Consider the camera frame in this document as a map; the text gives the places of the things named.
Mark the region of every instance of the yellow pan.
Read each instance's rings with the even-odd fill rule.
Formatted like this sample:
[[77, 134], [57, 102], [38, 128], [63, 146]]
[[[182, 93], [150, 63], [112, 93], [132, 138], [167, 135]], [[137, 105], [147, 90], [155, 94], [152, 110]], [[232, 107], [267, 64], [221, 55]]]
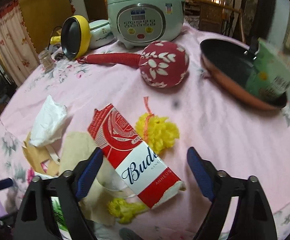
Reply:
[[81, 15], [65, 20], [61, 32], [61, 44], [65, 56], [77, 59], [84, 55], [89, 47], [90, 29], [88, 21]]

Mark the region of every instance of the button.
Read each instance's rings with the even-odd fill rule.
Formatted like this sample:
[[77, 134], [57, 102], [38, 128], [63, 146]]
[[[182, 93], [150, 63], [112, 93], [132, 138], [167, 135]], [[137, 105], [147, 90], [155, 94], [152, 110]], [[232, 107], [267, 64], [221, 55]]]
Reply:
[[144, 35], [144, 34], [137, 34], [137, 37], [138, 37], [139, 39], [143, 39], [143, 38], [145, 38], [145, 35]]
[[127, 30], [127, 32], [130, 34], [130, 35], [134, 35], [135, 34], [135, 29], [134, 28], [129, 28]]
[[145, 28], [146, 33], [152, 33], [154, 29], [152, 27], [146, 27]]

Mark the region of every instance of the rice cooker control panel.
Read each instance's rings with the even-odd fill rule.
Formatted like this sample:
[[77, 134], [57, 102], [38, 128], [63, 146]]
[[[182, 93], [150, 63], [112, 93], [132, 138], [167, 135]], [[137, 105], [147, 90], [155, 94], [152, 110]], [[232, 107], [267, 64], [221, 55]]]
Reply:
[[165, 16], [153, 5], [128, 6], [117, 17], [118, 30], [130, 42], [146, 43], [159, 39], [165, 31]]

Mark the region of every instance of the red button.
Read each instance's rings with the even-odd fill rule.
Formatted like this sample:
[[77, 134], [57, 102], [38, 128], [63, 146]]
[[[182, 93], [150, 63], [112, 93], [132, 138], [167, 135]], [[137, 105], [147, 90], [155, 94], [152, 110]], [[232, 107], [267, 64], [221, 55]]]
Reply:
[[145, 38], [145, 35], [144, 35], [144, 34], [137, 34], [137, 37], [138, 37], [139, 39], [143, 39], [143, 38]]

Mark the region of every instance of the floral tablecloth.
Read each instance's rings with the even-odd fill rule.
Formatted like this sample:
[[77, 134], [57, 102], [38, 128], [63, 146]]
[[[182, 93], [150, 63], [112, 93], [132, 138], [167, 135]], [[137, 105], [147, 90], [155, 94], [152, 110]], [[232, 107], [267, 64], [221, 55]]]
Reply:
[[[143, 97], [149, 96], [152, 112], [168, 116], [180, 130], [180, 139], [162, 159], [185, 181], [187, 190], [157, 209], [137, 216], [126, 227], [145, 240], [192, 239], [210, 207], [187, 165], [187, 149], [194, 146], [203, 159], [233, 177], [259, 178], [275, 213], [279, 238], [284, 239], [290, 232], [290, 117], [288, 122], [286, 119], [290, 114], [251, 109], [214, 81], [202, 78], [199, 43], [208, 38], [230, 39], [184, 24], [174, 42], [189, 54], [189, 75], [179, 86], [168, 90], [149, 87], [139, 70], [121, 64], [87, 65], [63, 59], [49, 73], [38, 67], [0, 116], [0, 179], [11, 177], [15, 182], [13, 188], [0, 192], [0, 202], [6, 211], [20, 206], [32, 176], [21, 147], [48, 94], [68, 108], [63, 138], [70, 131], [86, 131], [94, 109], [109, 103], [129, 123], [135, 124], [146, 112]], [[116, 41], [93, 53], [126, 51]], [[141, 54], [142, 49], [129, 52]], [[60, 155], [62, 139], [52, 146]], [[230, 230], [235, 209], [231, 205], [221, 238]], [[99, 238], [119, 239], [120, 227], [96, 225], [95, 229]]]

